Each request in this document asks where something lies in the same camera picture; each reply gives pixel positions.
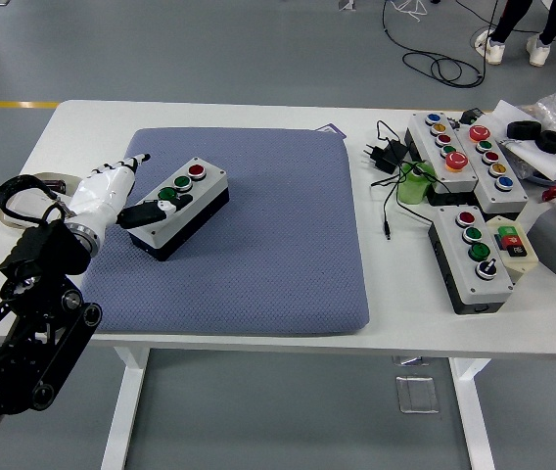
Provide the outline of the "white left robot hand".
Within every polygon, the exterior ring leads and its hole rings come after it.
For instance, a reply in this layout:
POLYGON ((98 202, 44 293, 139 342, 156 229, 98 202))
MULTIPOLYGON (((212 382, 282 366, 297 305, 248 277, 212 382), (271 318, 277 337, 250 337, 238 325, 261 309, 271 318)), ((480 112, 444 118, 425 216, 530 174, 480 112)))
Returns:
POLYGON ((72 216, 66 221, 67 227, 78 234, 90 233, 103 238, 107 228, 114 224, 124 229, 145 226, 165 220, 189 205, 192 196, 173 194, 168 199, 149 200, 125 208, 134 187, 136 170, 150 157, 138 154, 94 169, 79 183, 69 203, 72 216))

